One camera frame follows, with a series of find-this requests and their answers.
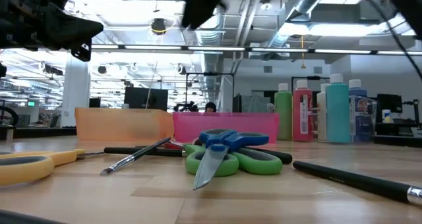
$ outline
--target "yellow scissors handle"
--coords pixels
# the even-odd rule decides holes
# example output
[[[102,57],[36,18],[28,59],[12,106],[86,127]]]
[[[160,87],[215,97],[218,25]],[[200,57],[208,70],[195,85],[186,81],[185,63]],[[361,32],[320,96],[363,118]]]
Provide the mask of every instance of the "yellow scissors handle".
[[[44,178],[55,166],[76,161],[85,150],[67,152],[18,152],[0,155],[0,185],[18,184]]]
[[[0,159],[0,184],[18,184],[35,181],[51,174],[54,162],[51,157],[21,156]]]

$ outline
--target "person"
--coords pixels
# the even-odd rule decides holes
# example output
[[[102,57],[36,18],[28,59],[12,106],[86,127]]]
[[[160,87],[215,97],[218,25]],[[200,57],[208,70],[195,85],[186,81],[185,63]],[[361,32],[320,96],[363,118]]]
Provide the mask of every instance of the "person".
[[[208,102],[205,105],[205,112],[217,112],[217,106],[215,103]]]

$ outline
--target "green paint bottle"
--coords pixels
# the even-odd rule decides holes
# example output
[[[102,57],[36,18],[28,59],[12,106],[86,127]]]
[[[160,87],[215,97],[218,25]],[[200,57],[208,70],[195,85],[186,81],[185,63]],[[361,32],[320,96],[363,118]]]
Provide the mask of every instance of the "green paint bottle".
[[[291,116],[293,110],[292,95],[289,92],[289,84],[278,84],[278,92],[274,95],[274,107],[276,113],[280,116],[278,122],[278,140],[291,140]]]

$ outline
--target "blue paint bottle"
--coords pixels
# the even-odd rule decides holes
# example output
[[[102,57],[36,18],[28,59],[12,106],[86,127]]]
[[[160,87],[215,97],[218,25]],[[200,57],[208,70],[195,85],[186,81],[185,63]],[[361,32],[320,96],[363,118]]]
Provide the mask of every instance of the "blue paint bottle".
[[[371,141],[371,115],[368,113],[367,91],[360,79],[349,81],[350,134],[352,142]]]
[[[331,74],[327,86],[327,141],[350,143],[349,86],[343,83],[343,75]]]

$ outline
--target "pink plastic container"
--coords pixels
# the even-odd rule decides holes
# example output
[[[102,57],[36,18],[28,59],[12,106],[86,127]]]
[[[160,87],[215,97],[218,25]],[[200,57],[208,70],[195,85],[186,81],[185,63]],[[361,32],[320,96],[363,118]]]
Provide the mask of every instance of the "pink plastic container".
[[[259,132],[276,143],[278,114],[275,113],[173,113],[175,139],[192,142],[201,131],[215,128],[234,129],[239,132]]]

